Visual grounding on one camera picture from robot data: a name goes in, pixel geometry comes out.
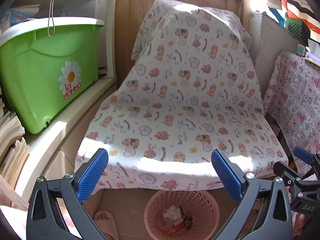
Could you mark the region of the white tissue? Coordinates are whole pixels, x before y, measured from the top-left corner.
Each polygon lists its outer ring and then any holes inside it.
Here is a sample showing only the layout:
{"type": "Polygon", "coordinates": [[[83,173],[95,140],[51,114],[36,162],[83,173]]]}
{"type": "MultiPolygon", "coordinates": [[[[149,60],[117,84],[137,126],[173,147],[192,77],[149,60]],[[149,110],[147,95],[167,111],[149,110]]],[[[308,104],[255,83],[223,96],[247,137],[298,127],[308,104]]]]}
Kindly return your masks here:
{"type": "Polygon", "coordinates": [[[165,209],[162,215],[164,218],[169,218],[173,221],[179,220],[181,218],[180,209],[172,205],[168,209],[165,209]]]}

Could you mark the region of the red white snack wrapper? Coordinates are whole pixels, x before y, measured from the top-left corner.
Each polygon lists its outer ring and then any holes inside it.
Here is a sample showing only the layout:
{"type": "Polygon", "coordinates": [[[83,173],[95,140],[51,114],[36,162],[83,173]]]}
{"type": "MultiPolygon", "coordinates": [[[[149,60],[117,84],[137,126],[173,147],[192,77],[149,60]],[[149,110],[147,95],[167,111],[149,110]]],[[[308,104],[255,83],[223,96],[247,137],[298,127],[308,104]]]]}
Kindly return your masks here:
{"type": "Polygon", "coordinates": [[[183,225],[176,225],[169,229],[159,229],[159,231],[165,235],[174,235],[174,234],[182,233],[183,230],[185,230],[185,226],[183,225]]]}

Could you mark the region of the black rectangular small box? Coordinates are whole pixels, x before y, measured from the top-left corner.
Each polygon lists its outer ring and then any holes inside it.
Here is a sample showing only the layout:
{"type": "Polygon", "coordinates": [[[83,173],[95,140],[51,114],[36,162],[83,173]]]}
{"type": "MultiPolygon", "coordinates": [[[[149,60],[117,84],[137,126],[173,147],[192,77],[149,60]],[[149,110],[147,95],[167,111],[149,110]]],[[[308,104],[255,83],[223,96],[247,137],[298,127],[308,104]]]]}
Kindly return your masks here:
{"type": "Polygon", "coordinates": [[[179,209],[180,209],[180,215],[181,215],[180,223],[181,223],[181,224],[182,224],[182,223],[184,224],[184,223],[185,223],[185,214],[184,214],[183,209],[182,209],[181,206],[179,206],[179,209]]]}

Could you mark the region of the pink slipper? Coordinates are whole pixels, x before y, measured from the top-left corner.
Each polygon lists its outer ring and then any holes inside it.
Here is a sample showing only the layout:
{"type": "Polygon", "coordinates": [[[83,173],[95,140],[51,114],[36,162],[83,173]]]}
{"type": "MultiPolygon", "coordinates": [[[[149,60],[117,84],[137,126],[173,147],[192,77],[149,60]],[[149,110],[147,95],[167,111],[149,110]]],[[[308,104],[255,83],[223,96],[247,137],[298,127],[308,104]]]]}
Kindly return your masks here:
{"type": "Polygon", "coordinates": [[[119,240],[116,221],[112,213],[98,211],[93,216],[93,220],[108,239],[119,240]]]}

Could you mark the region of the pink plastic waste basket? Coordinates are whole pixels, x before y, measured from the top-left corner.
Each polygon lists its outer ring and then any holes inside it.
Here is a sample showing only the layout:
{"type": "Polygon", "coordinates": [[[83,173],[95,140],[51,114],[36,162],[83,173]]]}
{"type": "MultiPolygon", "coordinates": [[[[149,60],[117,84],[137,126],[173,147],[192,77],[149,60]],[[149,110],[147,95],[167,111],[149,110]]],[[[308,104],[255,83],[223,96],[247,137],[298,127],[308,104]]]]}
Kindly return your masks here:
{"type": "Polygon", "coordinates": [[[144,224],[152,239],[210,239],[220,211],[207,191],[158,191],[146,205],[144,224]]]}

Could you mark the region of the bear-print chair cover cloth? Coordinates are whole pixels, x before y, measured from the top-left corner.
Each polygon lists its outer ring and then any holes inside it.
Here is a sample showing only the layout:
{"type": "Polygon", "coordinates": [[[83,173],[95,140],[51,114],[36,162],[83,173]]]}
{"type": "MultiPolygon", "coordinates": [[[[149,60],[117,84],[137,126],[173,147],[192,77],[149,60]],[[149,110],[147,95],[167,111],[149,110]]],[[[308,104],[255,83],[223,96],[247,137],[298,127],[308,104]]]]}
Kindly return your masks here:
{"type": "Polygon", "coordinates": [[[75,167],[108,152],[97,189],[212,190],[222,150],[243,171],[270,177],[288,158],[263,114],[250,37],[227,10],[155,0],[135,64],[100,105],[75,167]]]}

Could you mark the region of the green mesh basket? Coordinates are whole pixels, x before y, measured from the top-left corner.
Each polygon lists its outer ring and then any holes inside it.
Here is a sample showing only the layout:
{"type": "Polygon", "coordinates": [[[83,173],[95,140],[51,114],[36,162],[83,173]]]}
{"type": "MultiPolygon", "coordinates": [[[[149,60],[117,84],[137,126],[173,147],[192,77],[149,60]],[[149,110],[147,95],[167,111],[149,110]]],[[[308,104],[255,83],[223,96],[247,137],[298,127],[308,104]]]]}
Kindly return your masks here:
{"type": "Polygon", "coordinates": [[[302,20],[288,17],[285,20],[284,27],[293,37],[298,39],[302,45],[308,45],[310,29],[302,20]]]}

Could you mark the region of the green plastic storage box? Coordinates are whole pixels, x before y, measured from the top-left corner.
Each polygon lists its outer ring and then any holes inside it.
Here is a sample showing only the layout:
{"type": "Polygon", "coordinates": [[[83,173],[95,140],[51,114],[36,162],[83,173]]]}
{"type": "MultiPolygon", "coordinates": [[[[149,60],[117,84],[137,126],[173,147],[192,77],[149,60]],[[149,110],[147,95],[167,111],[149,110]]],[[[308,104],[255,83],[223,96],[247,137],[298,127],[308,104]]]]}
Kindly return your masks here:
{"type": "Polygon", "coordinates": [[[98,79],[102,20],[38,18],[1,34],[1,85],[31,134],[40,133],[98,79]]]}

